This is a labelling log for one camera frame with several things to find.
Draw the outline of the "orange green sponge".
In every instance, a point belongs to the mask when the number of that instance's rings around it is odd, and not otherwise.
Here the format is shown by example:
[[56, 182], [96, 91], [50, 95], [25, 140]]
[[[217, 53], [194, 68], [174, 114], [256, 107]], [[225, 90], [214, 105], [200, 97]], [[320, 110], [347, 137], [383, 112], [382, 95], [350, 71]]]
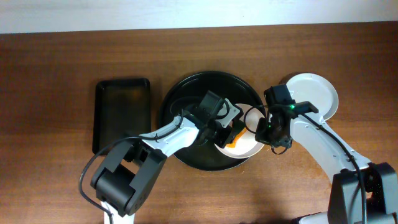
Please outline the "orange green sponge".
[[238, 140], [245, 134], [246, 131], [247, 131], [247, 129], [244, 128], [238, 135], [235, 136], [235, 138], [233, 139], [232, 142], [230, 142], [229, 144], [226, 145], [226, 147], [235, 148], [238, 143]]

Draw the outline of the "pink white plate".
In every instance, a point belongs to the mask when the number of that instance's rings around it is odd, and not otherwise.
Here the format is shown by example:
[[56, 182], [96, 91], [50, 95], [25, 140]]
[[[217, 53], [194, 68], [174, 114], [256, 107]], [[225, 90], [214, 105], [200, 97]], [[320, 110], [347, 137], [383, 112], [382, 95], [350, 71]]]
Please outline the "pink white plate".
[[[246, 124], [248, 128], [255, 131], [260, 118], [264, 115], [256, 108], [253, 108], [246, 116]], [[215, 146], [222, 154], [235, 158], [235, 159], [245, 159], [257, 154], [263, 147], [264, 144], [255, 140], [255, 134], [250, 133], [248, 130], [245, 134], [238, 140], [235, 148], [220, 148]]]

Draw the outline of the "pale green plate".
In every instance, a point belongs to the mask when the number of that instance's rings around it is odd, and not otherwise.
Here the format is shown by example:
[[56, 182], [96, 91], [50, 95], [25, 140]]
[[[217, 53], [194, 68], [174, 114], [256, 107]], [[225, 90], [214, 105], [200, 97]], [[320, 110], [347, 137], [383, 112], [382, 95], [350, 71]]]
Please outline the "pale green plate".
[[290, 78], [286, 85], [297, 103], [311, 102], [324, 120], [330, 119], [336, 113], [339, 105], [338, 94], [326, 78], [314, 73], [299, 73]]

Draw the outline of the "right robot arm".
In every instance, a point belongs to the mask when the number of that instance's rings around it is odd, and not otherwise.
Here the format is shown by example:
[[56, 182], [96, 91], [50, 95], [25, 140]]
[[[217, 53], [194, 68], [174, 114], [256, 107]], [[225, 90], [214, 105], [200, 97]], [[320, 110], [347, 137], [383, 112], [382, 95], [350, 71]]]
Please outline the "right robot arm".
[[355, 151], [310, 103], [271, 106], [259, 120], [255, 138], [272, 148], [299, 143], [332, 184], [327, 211], [294, 218], [292, 223], [397, 223], [395, 170]]

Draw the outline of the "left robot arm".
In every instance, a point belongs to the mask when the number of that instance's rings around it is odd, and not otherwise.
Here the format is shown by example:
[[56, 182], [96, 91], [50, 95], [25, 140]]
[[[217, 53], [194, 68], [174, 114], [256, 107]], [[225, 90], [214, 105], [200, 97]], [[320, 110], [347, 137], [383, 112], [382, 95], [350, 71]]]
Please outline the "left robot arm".
[[222, 106], [212, 113], [199, 108], [180, 110], [156, 131], [108, 144], [108, 154], [90, 182], [99, 199], [94, 205], [104, 211], [109, 223], [117, 217], [133, 223], [168, 157], [204, 142], [224, 148], [243, 130], [242, 115], [238, 106]]

